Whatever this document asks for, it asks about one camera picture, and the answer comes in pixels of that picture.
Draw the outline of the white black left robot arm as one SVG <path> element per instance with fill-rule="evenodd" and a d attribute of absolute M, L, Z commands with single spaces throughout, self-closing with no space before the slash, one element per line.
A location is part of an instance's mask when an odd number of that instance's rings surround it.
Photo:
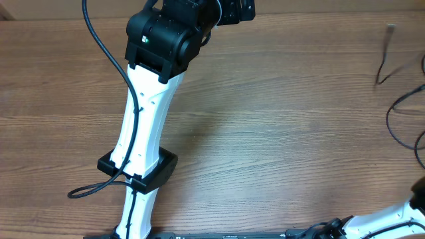
<path fill-rule="evenodd" d="M 190 61 L 214 27 L 251 21 L 254 0 L 148 1 L 127 24 L 125 58 L 128 95 L 116 146 L 98 160 L 99 170 L 117 183 L 124 177 L 122 219 L 112 238 L 147 238 L 158 189 L 170 178 L 177 156 L 160 146 L 173 95 Z"/>

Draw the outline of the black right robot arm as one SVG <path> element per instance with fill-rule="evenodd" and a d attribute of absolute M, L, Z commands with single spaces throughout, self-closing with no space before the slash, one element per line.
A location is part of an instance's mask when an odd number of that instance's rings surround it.
<path fill-rule="evenodd" d="M 424 233 L 424 178 L 412 187 L 413 195 L 406 201 L 363 216 L 349 216 L 340 220 L 310 226 L 293 238 L 328 239 L 391 239 Z"/>

